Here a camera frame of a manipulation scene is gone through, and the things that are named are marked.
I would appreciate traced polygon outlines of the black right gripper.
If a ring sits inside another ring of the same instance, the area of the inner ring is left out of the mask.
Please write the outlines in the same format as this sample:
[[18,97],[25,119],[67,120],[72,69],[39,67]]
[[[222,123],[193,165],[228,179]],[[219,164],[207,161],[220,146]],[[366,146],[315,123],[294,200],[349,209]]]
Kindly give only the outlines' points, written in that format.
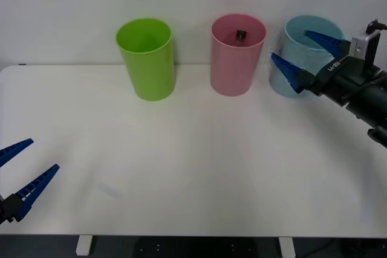
[[311,30],[307,30],[304,35],[320,45],[335,59],[325,65],[314,76],[312,73],[297,67],[270,50],[272,62],[297,94],[307,90],[317,96],[325,95],[343,107],[366,84],[374,81],[382,72],[375,65],[368,66],[364,60],[348,56],[351,45],[351,42],[348,40],[336,39]]

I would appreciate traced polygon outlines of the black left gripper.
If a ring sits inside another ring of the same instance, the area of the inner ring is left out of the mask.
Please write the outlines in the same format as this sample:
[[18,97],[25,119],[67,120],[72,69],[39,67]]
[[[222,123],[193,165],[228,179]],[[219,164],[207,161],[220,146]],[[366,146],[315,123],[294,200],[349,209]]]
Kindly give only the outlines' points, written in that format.
[[[34,141],[29,138],[1,149],[0,167],[33,143]],[[0,197],[0,224],[4,221],[20,222],[23,220],[59,169],[58,164],[53,165],[25,187],[5,198],[5,205],[4,198]]]

